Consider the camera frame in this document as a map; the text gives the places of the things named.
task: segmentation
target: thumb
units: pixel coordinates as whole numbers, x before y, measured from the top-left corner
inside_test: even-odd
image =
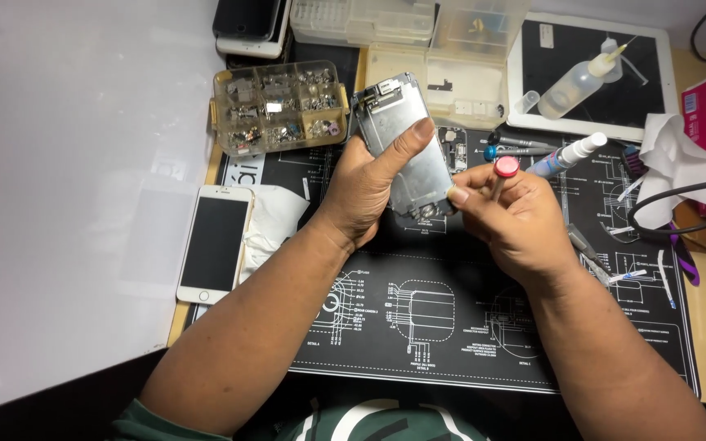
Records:
[[[475,217],[490,233],[501,236],[509,227],[514,227],[514,216],[472,188],[451,187],[448,198],[459,211]]]
[[[374,161],[367,164],[372,176],[391,180],[413,156],[421,153],[435,135],[432,118],[424,118],[399,135]]]

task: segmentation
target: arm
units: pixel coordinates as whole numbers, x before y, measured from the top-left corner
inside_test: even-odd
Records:
[[[454,177],[466,229],[527,292],[565,405],[585,439],[706,439],[706,411],[579,264],[554,191],[520,172],[489,200],[491,165]]]
[[[374,160],[351,138],[316,214],[182,334],[143,388],[143,406],[203,432],[230,436],[244,425],[285,376],[343,263],[375,236],[391,179],[434,133],[421,120]]]

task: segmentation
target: person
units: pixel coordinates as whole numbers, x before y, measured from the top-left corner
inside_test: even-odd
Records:
[[[113,423],[115,438],[237,434],[280,385],[348,256],[378,232],[392,178],[434,135],[432,121],[422,119],[377,159],[353,136],[315,215],[184,331],[140,398]],[[585,439],[706,440],[699,400],[579,264],[549,184],[520,172],[494,203],[488,193],[495,178],[491,165],[459,173],[448,197],[465,229],[489,244],[495,262],[525,288],[579,433]],[[345,391],[329,392],[337,397],[333,408],[313,402],[311,414],[260,437],[234,439],[487,439],[470,403],[473,421],[463,421],[432,403],[401,406],[378,396],[341,403]]]

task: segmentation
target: clear plastic storage box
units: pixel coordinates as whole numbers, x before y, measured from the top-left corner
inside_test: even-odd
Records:
[[[366,47],[390,42],[427,47],[435,0],[293,0],[297,42]]]
[[[330,61],[221,71],[210,106],[230,156],[334,145],[348,134],[348,95]]]
[[[438,124],[493,129],[508,116],[506,59],[529,9],[530,0],[443,0],[431,47],[371,45],[366,84],[412,72]]]

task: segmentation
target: white smartphone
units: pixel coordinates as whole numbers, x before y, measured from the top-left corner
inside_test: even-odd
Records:
[[[176,297],[214,305],[238,284],[255,196],[249,188],[204,185],[192,218]]]
[[[236,55],[256,56],[273,60],[282,53],[285,44],[285,35],[288,29],[291,0],[280,0],[277,10],[277,21],[271,39],[255,41],[246,38],[217,37],[217,50],[221,53],[234,53]]]

